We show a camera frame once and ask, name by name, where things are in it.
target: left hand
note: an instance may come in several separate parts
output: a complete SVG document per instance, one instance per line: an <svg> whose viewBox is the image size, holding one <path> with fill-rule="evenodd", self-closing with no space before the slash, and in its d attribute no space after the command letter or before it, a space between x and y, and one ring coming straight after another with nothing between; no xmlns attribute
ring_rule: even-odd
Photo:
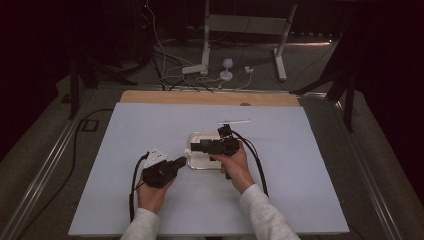
<svg viewBox="0 0 424 240"><path fill-rule="evenodd" d="M165 200L166 191L168 191L174 180L175 178L163 186L163 188L153 188L147 185L147 183L141 185L137 188L138 207L158 214Z"/></svg>

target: floor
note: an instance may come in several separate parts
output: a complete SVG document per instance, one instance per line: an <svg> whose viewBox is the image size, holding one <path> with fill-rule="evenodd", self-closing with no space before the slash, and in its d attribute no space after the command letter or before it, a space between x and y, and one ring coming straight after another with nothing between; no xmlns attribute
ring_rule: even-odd
<svg viewBox="0 0 424 240"><path fill-rule="evenodd" d="M180 62L185 62L183 64L200 63L201 39L192 39L182 44L163 37L156 48L158 52L166 51L170 61L164 61L164 55L157 54L162 82L158 80L154 65L129 76L129 80L138 83L131 88L99 75L101 83L97 89L81 87L82 111L78 116L86 116L98 109L113 108L126 89L161 90L161 84L166 90L172 88L173 91L286 93L317 80L337 46L336 40L330 42L330 39L322 37L290 37L283 51L288 78L280 81L272 59L272 49L276 47L273 39L252 44L257 38L234 41L225 36L222 39L220 37L211 43L208 78L193 75L183 79L178 61L172 58L178 57ZM225 58L233 59L233 67L229 70L234 78L222 83L216 79L225 70L222 67ZM244 72L245 66L253 67L251 76ZM327 92L330 87L331 83L321 86L313 91L315 94L308 94L299 101L311 122L351 232L308 235L301 236L301 239L424 239L423 206L408 184L363 96L359 92L355 93L352 118L354 132L349 133L340 122L343 99L340 103L330 103L323 98L325 94L320 94ZM14 216L40 167L48 159L55 157L57 160L51 165L54 171L48 177L49 180L37 192L38 201L31 206L29 221L24 224L27 228L24 228L21 239L79 239L68 236L67 232L110 119L108 111L96 113L93 118L100 123L96 132L79 132L77 137L63 136L64 129L72 130L71 133L76 129L76 122L68 120L69 104L61 102L70 91L69 77L58 83L58 89L58 98L0 162L0 229L4 231L7 221ZM58 147L58 140L64 138L67 141L62 148L53 151ZM73 156L76 160L73 174L59 194L43 209L58 189L62 188L61 185L72 169Z"/></svg>

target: right hand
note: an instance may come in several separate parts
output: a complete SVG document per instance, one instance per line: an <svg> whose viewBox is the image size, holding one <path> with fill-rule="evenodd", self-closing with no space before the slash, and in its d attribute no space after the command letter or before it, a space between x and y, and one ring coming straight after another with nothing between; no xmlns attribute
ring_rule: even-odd
<svg viewBox="0 0 424 240"><path fill-rule="evenodd" d="M250 186L255 184L247 165L247 155L243 143L239 141L239 150L231 157L225 155L210 155L221 162L221 173L229 174L234 187L243 194Z"/></svg>

